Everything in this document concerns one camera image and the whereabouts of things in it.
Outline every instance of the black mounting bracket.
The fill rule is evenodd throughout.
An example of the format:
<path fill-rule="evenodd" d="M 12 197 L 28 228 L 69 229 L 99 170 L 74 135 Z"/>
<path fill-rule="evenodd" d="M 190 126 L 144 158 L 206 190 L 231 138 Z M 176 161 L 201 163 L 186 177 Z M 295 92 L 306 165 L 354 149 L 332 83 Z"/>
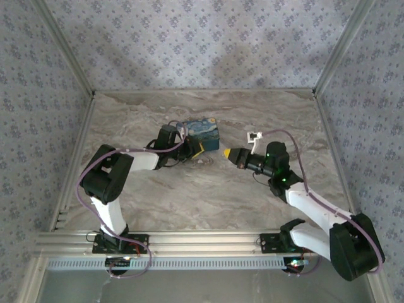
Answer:
<path fill-rule="evenodd" d="M 146 234 L 128 234 L 125 238 L 142 242 L 147 247 L 149 246 L 149 235 Z M 147 254 L 147 250 L 140 245 L 130 242 L 124 242 L 121 248 L 113 245 L 103 235 L 96 235 L 93 243 L 93 254 Z"/>
<path fill-rule="evenodd" d="M 304 220 L 295 219 L 282 225 L 277 234 L 260 234 L 261 252 L 263 254 L 304 253 L 304 248 L 296 246 L 290 238 L 290 231 L 300 223 L 304 223 Z"/>

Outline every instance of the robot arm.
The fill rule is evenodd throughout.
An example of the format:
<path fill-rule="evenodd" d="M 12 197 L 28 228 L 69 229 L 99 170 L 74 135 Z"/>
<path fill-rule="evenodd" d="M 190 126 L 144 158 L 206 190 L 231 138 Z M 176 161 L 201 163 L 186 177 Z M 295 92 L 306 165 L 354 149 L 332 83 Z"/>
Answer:
<path fill-rule="evenodd" d="M 122 216 L 119 204 L 119 195 L 128 174 L 139 170 L 157 170 L 164 167 L 169 159 L 185 161 L 203 152 L 203 146 L 196 138 L 185 136 L 184 143 L 180 147 L 169 153 L 159 153 L 161 150 L 175 147 L 175 138 L 178 135 L 184 138 L 186 134 L 183 129 L 179 131 L 174 126 L 164 125 L 157 139 L 152 140 L 147 146 L 149 150 L 155 152 L 114 153 L 96 164 L 82 179 L 80 186 L 90 197 L 100 218 L 105 223 L 101 226 L 102 237 L 108 241 L 109 246 L 116 248 L 116 251 L 122 251 L 126 243 L 114 237 L 108 230 L 128 238 L 128 225 Z M 114 150 L 116 149 L 112 146 L 102 145 L 87 167 L 101 156 Z"/>
<path fill-rule="evenodd" d="M 122 155 L 124 154 L 129 155 L 132 160 L 129 172 L 134 172 L 137 170 L 154 170 L 157 166 L 158 155 L 156 153 L 139 152 L 139 153 L 123 153 Z M 115 234 L 121 235 L 126 228 L 126 222 L 122 216 L 121 206 L 119 204 L 119 197 L 117 197 L 112 201 L 104 200 L 104 202 L 96 196 L 91 196 L 90 198 L 92 203 L 96 207 L 98 214 L 100 215 L 101 219 L 105 222 L 105 224 Z M 112 235 L 107 231 L 107 229 L 104 226 L 101 226 L 101 229 L 106 234 L 112 237 Z"/>
<path fill-rule="evenodd" d="M 384 254 L 371 220 L 363 213 L 353 215 L 342 210 L 309 189 L 315 198 L 332 211 L 314 201 L 308 195 L 303 179 L 290 169 L 289 154 L 284 143 L 269 143 L 265 156 L 245 148 L 228 149 L 224 155 L 239 169 L 250 169 L 256 174 L 268 176 L 268 186 L 276 197 L 298 208 L 321 227 L 317 229 L 299 219 L 285 224 L 281 227 L 285 246 L 305 247 L 318 253 L 330 260 L 335 270 L 348 281 L 367 273 L 378 265 L 376 253 L 354 226 L 337 215 L 341 214 L 353 220 L 370 236 L 384 262 Z"/>

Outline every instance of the gray marble floor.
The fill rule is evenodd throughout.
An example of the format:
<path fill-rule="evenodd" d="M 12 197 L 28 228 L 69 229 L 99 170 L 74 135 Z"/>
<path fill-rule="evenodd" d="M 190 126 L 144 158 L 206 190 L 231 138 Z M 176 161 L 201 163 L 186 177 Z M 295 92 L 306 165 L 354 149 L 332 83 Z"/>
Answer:
<path fill-rule="evenodd" d="M 298 142 L 310 186 L 335 205 L 348 209 L 330 149 L 310 93 L 155 92 L 95 96 L 80 171 L 103 143 L 116 148 L 144 147 L 160 126 L 214 117 L 220 149 L 169 169 L 131 174 L 121 194 L 124 218 L 131 230 L 272 229 L 307 217 L 275 198 L 254 181 L 249 170 L 236 169 L 222 154 L 225 148 L 247 146 L 247 131 L 283 128 Z M 292 142 L 283 134 L 262 141 L 284 141 L 292 168 L 300 174 Z M 263 176 L 258 179 L 266 182 Z M 95 230 L 97 219 L 72 198 L 65 229 Z"/>

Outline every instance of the patterned wallpaper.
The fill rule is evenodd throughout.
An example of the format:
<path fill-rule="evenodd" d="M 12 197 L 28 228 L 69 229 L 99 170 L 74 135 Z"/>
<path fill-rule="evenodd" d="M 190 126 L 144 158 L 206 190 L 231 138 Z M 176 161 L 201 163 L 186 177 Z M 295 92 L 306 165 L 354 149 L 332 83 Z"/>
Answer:
<path fill-rule="evenodd" d="M 404 2 L 377 1 L 326 87 L 328 112 L 348 185 L 386 253 L 404 302 Z"/>
<path fill-rule="evenodd" d="M 2 0 L 0 11 L 0 302 L 13 302 L 88 97 L 28 0 Z"/>
<path fill-rule="evenodd" d="M 45 0 L 96 90 L 313 87 L 357 0 Z"/>

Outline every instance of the wire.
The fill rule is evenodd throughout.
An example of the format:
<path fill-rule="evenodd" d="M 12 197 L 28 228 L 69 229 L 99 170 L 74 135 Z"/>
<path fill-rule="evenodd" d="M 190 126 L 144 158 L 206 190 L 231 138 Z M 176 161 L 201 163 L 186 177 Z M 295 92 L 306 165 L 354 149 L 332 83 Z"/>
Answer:
<path fill-rule="evenodd" d="M 178 147 L 180 147 L 180 146 L 184 143 L 185 138 L 186 138 L 186 136 L 187 136 L 187 134 L 188 134 L 188 130 L 187 130 L 187 128 L 186 128 L 182 123 L 180 123 L 180 124 L 181 124 L 181 127 L 182 127 L 183 130 L 184 130 L 184 136 L 181 138 L 181 141 L 180 141 L 178 144 L 176 144 L 175 146 L 173 146 L 172 148 L 169 148 L 168 150 L 159 150 L 159 151 L 158 151 L 159 153 L 169 153 L 169 152 L 172 152 L 173 150 L 176 150 Z M 129 279 L 129 278 L 136 278 L 136 277 L 138 277 L 138 276 L 141 276 L 141 275 L 144 274 L 146 271 L 148 271 L 149 267 L 152 265 L 152 252 L 150 251 L 150 249 L 149 249 L 149 247 L 148 247 L 147 245 L 144 245 L 144 244 L 143 244 L 142 242 L 140 242 L 140 241 L 133 240 L 133 239 L 129 239 L 129 238 L 125 238 L 125 237 L 121 237 L 120 235 L 117 235 L 113 230 L 111 230 L 111 229 L 107 226 L 107 224 L 105 224 L 105 222 L 102 220 L 102 218 L 101 218 L 100 215 L 97 213 L 97 211 L 95 211 L 92 207 L 90 207 L 90 205 L 88 205 L 87 203 L 85 203 L 84 200 L 83 200 L 83 198 L 80 196 L 80 183 L 82 182 L 84 176 L 86 176 L 87 173 L 88 173 L 89 171 L 91 171 L 91 170 L 92 170 L 98 163 L 100 163 L 103 159 L 108 158 L 108 157 L 111 157 L 113 154 L 115 154 L 115 153 L 120 153 L 120 152 L 124 152 L 124 153 L 127 153 L 127 152 L 152 152 L 152 153 L 155 153 L 156 151 L 155 151 L 155 150 L 148 150 L 148 149 L 146 149 L 146 148 L 142 148 L 142 149 L 140 149 L 140 148 L 122 149 L 122 148 L 121 148 L 121 149 L 118 149 L 118 150 L 112 150 L 112 151 L 110 151 L 110 152 L 108 152 L 108 153 L 102 155 L 100 158 L 96 159 L 96 161 L 94 161 L 93 163 L 91 163 L 91 164 L 81 173 L 81 175 L 79 176 L 79 178 L 78 178 L 78 180 L 77 180 L 77 183 L 76 183 L 76 191 L 75 191 L 75 194 L 76 194 L 76 197 L 77 197 L 78 201 L 80 202 L 80 204 L 83 205 L 87 210 L 89 210 L 90 212 L 92 212 L 92 213 L 98 218 L 98 220 L 99 220 L 99 222 L 100 222 L 100 224 L 101 224 L 101 227 L 103 227 L 110 235 L 112 235 L 113 237 L 115 237 L 115 238 L 117 238 L 117 239 L 119 239 L 119 240 L 121 240 L 121 241 L 126 241 L 126 242 L 129 242 L 129 243 L 135 243 L 135 244 L 137 244 L 137 245 L 139 245 L 139 246 L 141 246 L 141 247 L 143 247 L 143 248 L 146 249 L 146 252 L 147 252 L 148 255 L 149 255 L 148 262 L 147 262 L 146 267 L 145 267 L 142 271 L 140 271 L 139 273 L 135 273 L 135 274 L 133 274 L 133 275 L 128 275 L 128 276 L 117 276 L 117 275 L 112 274 L 111 271 L 110 271 L 110 273 L 109 273 L 110 276 L 111 276 L 111 278 Z"/>
<path fill-rule="evenodd" d="M 260 183 L 260 184 L 262 184 L 262 185 L 264 185 L 264 186 L 266 186 L 266 187 L 268 187 L 268 186 L 269 186 L 269 185 L 265 184 L 264 182 L 260 182 L 260 181 L 258 181 L 258 180 L 255 178 L 255 176 L 256 176 L 256 173 L 255 173 L 255 172 L 253 172 L 253 173 L 252 173 L 252 177 L 254 178 L 254 180 L 255 180 L 257 183 Z"/>
<path fill-rule="evenodd" d="M 261 237 L 258 237 L 258 238 L 255 240 L 255 245 L 261 246 L 261 242 L 258 243 L 259 240 L 261 240 Z"/>
<path fill-rule="evenodd" d="M 321 200 L 319 200 L 317 197 L 315 197 L 315 195 L 313 195 L 310 192 L 310 188 L 309 188 L 309 185 L 307 183 L 306 173 L 304 172 L 304 169 L 303 169 L 302 159 L 300 158 L 299 148 L 297 147 L 297 143 L 296 143 L 295 139 L 293 138 L 293 136 L 290 134 L 290 132 L 288 132 L 288 131 L 286 131 L 284 129 L 274 129 L 272 131 L 267 131 L 267 132 L 263 133 L 263 136 L 267 136 L 269 134 L 278 133 L 278 132 L 287 134 L 289 136 L 289 138 L 292 140 L 293 145 L 295 146 L 295 151 L 296 151 L 296 155 L 297 155 L 297 161 L 299 162 L 300 170 L 302 172 L 304 189 L 306 190 L 306 193 L 318 205 L 322 206 L 326 210 L 334 213 L 336 216 L 338 216 L 340 218 L 343 218 L 344 220 L 349 222 L 352 226 L 354 226 L 366 238 L 366 240 L 369 242 L 369 244 L 372 246 L 374 252 L 376 253 L 377 262 L 378 262 L 377 268 L 374 271 L 370 271 L 369 273 L 372 273 L 372 274 L 380 273 L 380 271 L 383 268 L 383 258 L 381 256 L 379 248 L 377 247 L 377 245 L 373 241 L 373 239 L 369 236 L 369 234 L 362 227 L 360 227 L 359 224 L 357 224 L 355 221 L 353 221 L 351 218 L 349 218 L 349 217 L 347 217 L 347 216 L 345 216 L 345 215 L 343 215 L 341 213 L 338 213 L 336 210 L 334 210 L 332 207 L 328 206 L 327 204 L 323 203 Z"/>
<path fill-rule="evenodd" d="M 307 249 L 307 248 L 305 248 L 305 247 L 303 247 L 303 250 L 305 251 L 305 252 L 308 252 L 309 253 L 309 263 L 310 263 L 310 261 L 311 261 L 311 250 L 310 249 Z M 304 259 L 304 252 L 302 252 L 302 256 L 300 257 L 300 260 L 303 260 Z"/>
<path fill-rule="evenodd" d="M 135 246 L 138 257 L 140 257 L 139 245 L 137 245 L 136 243 L 129 243 L 129 246 Z"/>
<path fill-rule="evenodd" d="M 156 139 L 151 140 L 149 143 L 147 143 L 146 148 L 152 149 L 151 145 L 156 142 Z"/>
<path fill-rule="evenodd" d="M 169 122 L 169 125 L 171 125 L 171 123 L 176 122 L 176 123 L 180 123 L 182 125 L 182 128 L 185 128 L 184 125 L 182 124 L 182 122 L 179 122 L 178 120 L 171 120 Z"/>
<path fill-rule="evenodd" d="M 86 241 L 87 242 L 90 242 L 90 243 L 94 243 L 94 241 L 90 241 L 90 240 L 88 240 L 88 235 L 90 234 L 90 232 L 94 232 L 94 233 L 96 233 L 96 234 L 100 234 L 100 232 L 99 231 L 97 231 L 97 230 L 92 230 L 92 231 L 89 231 L 87 234 L 86 234 Z"/>
<path fill-rule="evenodd" d="M 164 165 L 163 167 L 166 167 L 166 168 L 170 168 L 170 167 L 174 167 L 174 166 L 176 166 L 177 164 L 179 164 L 181 161 L 180 160 L 178 160 L 176 163 L 174 163 L 174 164 L 171 164 L 171 165 Z"/>

